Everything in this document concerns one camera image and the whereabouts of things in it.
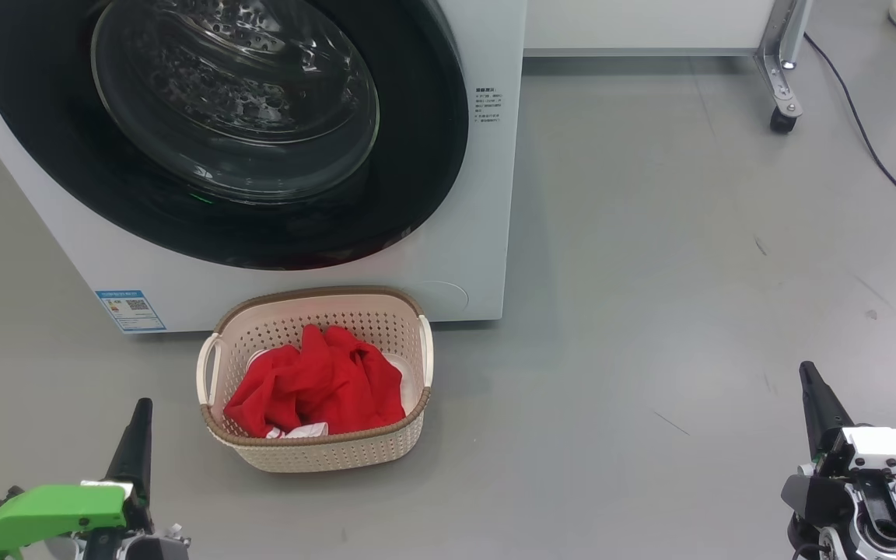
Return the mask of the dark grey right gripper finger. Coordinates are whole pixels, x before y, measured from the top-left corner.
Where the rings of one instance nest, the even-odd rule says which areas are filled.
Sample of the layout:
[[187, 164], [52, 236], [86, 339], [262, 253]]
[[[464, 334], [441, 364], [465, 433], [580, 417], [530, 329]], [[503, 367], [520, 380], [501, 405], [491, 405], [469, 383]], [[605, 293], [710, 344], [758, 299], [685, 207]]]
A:
[[808, 453], [811, 460], [829, 453], [843, 428], [856, 422], [836, 397], [835, 391], [822, 379], [814, 362], [800, 363], [801, 403], [806, 419]]

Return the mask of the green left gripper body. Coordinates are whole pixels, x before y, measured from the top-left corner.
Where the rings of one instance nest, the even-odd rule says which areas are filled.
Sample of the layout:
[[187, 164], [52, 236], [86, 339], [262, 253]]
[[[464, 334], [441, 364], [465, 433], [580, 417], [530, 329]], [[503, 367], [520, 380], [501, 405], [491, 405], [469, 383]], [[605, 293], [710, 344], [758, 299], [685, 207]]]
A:
[[96, 530], [145, 531], [145, 504], [132, 483], [34, 487], [0, 506], [0, 560], [23, 560], [21, 549], [28, 545]]

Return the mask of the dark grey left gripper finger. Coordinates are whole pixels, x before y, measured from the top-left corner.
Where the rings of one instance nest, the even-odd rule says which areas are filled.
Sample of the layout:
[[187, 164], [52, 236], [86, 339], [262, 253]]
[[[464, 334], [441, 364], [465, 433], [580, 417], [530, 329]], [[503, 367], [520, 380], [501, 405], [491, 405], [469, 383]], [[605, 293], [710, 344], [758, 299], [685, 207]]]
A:
[[128, 513], [149, 514], [152, 496], [152, 398], [139, 398], [104, 481], [129, 485]]

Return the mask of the red garment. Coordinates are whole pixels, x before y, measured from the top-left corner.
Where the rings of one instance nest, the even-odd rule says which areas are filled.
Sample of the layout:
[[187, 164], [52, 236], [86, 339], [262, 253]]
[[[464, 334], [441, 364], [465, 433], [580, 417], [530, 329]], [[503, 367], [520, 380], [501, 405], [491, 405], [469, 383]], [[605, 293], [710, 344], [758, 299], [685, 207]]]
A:
[[405, 419], [402, 373], [344, 327], [303, 328], [301, 347], [251, 359], [224, 415], [249, 437], [291, 439], [385, 428]]

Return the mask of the black round glass washer door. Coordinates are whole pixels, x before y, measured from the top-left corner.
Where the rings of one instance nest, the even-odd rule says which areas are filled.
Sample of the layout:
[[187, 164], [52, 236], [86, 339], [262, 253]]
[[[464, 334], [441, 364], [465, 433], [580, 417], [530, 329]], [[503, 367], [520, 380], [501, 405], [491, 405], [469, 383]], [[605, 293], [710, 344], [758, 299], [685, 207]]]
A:
[[0, 116], [114, 226], [262, 270], [412, 233], [469, 128], [435, 0], [0, 0]]

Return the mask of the cream perforated laundry basket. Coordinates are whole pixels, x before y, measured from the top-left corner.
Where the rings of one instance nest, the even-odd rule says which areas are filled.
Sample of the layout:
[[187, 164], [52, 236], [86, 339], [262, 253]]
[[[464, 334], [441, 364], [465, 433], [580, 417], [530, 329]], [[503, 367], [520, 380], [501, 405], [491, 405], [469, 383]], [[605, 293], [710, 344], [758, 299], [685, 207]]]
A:
[[[256, 439], [225, 415], [249, 362], [299, 344], [306, 325], [345, 327], [383, 352], [402, 373], [405, 418], [348, 435]], [[260, 296], [231, 309], [204, 341], [195, 376], [200, 411], [218, 442], [269, 474], [316, 474], [399, 460], [418, 442], [434, 373], [432, 330], [421, 306], [401, 290], [338, 286]]]

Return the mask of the white front-load washing machine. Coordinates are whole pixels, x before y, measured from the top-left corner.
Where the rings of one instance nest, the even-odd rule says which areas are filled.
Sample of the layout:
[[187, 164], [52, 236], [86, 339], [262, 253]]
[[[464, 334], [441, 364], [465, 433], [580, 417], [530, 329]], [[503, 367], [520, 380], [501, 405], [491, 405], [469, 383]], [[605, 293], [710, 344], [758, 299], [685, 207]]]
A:
[[432, 322], [502, 316], [527, 0], [435, 0], [460, 56], [468, 142], [449, 194], [416, 230], [362, 259], [308, 270], [236, 268], [128, 233], [68, 194], [0, 116], [0, 162], [90, 289], [139, 290], [165, 332], [209, 332], [267, 294], [377, 285], [411, 296]]

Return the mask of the blue energy label sticker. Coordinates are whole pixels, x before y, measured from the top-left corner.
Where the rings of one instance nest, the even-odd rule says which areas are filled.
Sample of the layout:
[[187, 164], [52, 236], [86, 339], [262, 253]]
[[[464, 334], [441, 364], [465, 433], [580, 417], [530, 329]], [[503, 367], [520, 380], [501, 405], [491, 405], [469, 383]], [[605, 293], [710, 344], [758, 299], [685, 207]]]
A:
[[122, 333], [165, 332], [166, 327], [145, 294], [139, 290], [96, 291], [96, 297], [109, 312]]

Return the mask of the metal partition leg bracket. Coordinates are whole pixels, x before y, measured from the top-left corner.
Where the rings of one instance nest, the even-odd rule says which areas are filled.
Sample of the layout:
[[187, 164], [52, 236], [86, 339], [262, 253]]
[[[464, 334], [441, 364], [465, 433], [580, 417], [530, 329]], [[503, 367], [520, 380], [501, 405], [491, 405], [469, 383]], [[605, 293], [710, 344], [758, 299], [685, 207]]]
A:
[[814, 0], [774, 0], [754, 60], [774, 99], [786, 117], [803, 113], [786, 73], [796, 67], [801, 38]]

